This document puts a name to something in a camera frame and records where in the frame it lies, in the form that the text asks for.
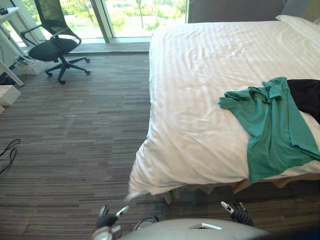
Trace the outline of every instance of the white box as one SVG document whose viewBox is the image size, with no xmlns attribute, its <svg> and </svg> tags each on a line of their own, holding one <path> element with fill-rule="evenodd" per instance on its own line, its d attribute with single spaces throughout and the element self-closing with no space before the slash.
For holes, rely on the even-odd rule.
<svg viewBox="0 0 320 240">
<path fill-rule="evenodd" d="M 3 106 L 0 106 L 0 115 L 5 111 L 6 109 Z"/>
<path fill-rule="evenodd" d="M 43 61 L 35 60 L 34 64 L 22 65 L 17 63 L 15 67 L 16 69 L 18 69 L 19 73 L 21 74 L 38 75 L 43 70 L 45 70 L 46 65 Z"/>
<path fill-rule="evenodd" d="M 0 85 L 0 106 L 11 106 L 20 94 L 21 92 L 13 85 Z"/>
</svg>

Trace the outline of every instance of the black cable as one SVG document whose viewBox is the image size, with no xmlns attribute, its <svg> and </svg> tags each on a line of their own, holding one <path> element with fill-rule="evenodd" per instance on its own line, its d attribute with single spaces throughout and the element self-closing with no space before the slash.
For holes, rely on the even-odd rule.
<svg viewBox="0 0 320 240">
<path fill-rule="evenodd" d="M 5 63 L 5 58 L 4 58 L 4 51 L 2 50 L 2 47 L 0 46 L 1 52 L 2 52 L 2 62 Z"/>
<path fill-rule="evenodd" d="M 4 151 L 3 151 L 2 153 L 0 153 L 0 157 L 1 157 L 6 151 L 8 151 L 8 150 L 11 149 L 12 147 L 18 145 L 20 142 L 21 142 L 21 140 L 20 140 L 19 138 L 11 141 L 11 142 L 5 147 Z M 17 155 L 17 148 L 14 147 L 14 148 L 12 148 L 11 151 L 10 151 L 10 155 L 9 155 L 9 157 L 10 157 L 10 163 L 9 163 L 4 169 L 2 169 L 2 170 L 0 171 L 0 175 L 1 175 L 7 168 L 9 168 L 9 167 L 12 165 L 12 163 L 14 162 L 14 160 L 15 160 L 15 158 L 16 158 L 16 155 Z"/>
</svg>

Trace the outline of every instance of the floor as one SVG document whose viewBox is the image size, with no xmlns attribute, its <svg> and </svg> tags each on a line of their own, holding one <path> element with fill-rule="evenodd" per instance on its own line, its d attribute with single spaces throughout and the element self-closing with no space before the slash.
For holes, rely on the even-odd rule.
<svg viewBox="0 0 320 240">
<path fill-rule="evenodd" d="M 148 53 L 150 42 L 112 42 L 112 43 L 82 43 L 75 48 L 72 54 L 100 54 L 100 53 Z M 22 47 L 24 51 L 29 51 L 32 46 Z"/>
<path fill-rule="evenodd" d="M 0 240 L 88 240 L 102 205 L 123 207 L 135 154 L 149 123 L 148 54 L 93 55 L 68 69 L 65 85 L 45 73 L 25 80 L 21 96 L 0 115 L 0 150 L 20 138 L 13 165 L 0 175 Z M 8 155 L 0 158 L 0 168 Z M 145 195 L 118 223 L 128 233 L 140 219 L 230 220 L 220 201 L 241 200 L 254 225 L 272 233 L 320 223 L 320 182 L 284 188 L 256 183 L 232 194 L 185 191 L 170 205 Z"/>
</svg>

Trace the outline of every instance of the glass window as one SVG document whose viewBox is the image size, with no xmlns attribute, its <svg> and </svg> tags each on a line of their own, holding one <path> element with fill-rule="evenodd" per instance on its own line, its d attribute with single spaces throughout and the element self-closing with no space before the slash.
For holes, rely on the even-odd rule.
<svg viewBox="0 0 320 240">
<path fill-rule="evenodd" d="M 34 0 L 22 0 L 32 18 L 41 24 Z M 103 38 L 90 0 L 60 0 L 64 19 L 69 28 L 81 39 Z M 46 39 L 51 34 L 45 29 L 41 31 Z"/>
<path fill-rule="evenodd" d="M 5 29 L 10 33 L 10 38 L 12 38 L 20 47 L 25 47 L 25 43 L 22 41 L 20 36 L 16 33 L 13 27 L 9 24 L 9 22 L 3 23 Z"/>
<path fill-rule="evenodd" d="M 187 0 L 106 0 L 114 37 L 150 37 L 158 27 L 186 23 Z"/>
</svg>

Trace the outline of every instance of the wrinkled fabric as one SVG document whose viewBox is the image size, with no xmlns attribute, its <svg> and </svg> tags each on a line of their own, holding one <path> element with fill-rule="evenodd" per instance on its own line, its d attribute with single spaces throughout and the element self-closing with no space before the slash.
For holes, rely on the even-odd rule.
<svg viewBox="0 0 320 240">
<path fill-rule="evenodd" d="M 250 135 L 247 162 L 251 183 L 320 161 L 314 136 L 290 94 L 287 79 L 277 77 L 262 84 L 264 87 L 228 91 L 219 103 Z"/>
<path fill-rule="evenodd" d="M 312 41 L 282 21 L 157 28 L 149 50 L 149 128 L 132 156 L 130 196 L 248 179 L 249 135 L 218 106 L 219 97 L 280 76 L 319 79 L 319 54 Z M 319 124 L 301 114 L 320 146 Z M 146 124 L 146 116 L 137 119 L 141 127 Z M 306 173 L 320 173 L 320 162 L 270 178 Z"/>
</svg>

